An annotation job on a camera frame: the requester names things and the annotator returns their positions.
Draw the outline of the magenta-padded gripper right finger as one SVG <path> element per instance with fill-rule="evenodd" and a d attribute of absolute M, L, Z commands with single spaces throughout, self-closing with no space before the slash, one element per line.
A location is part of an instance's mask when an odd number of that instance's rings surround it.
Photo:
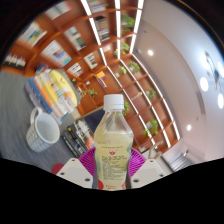
<path fill-rule="evenodd" d="M 134 148 L 128 165 L 128 176 L 132 189 L 141 188 L 166 176 L 155 159 L 146 159 Z"/>

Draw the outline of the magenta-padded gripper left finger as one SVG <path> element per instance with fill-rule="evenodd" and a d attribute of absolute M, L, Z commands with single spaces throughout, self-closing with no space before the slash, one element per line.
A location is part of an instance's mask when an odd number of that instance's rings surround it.
<path fill-rule="evenodd" d="M 94 153 L 95 149 L 92 148 L 79 158 L 69 159 L 56 175 L 78 186 L 91 189 L 96 174 Z"/>

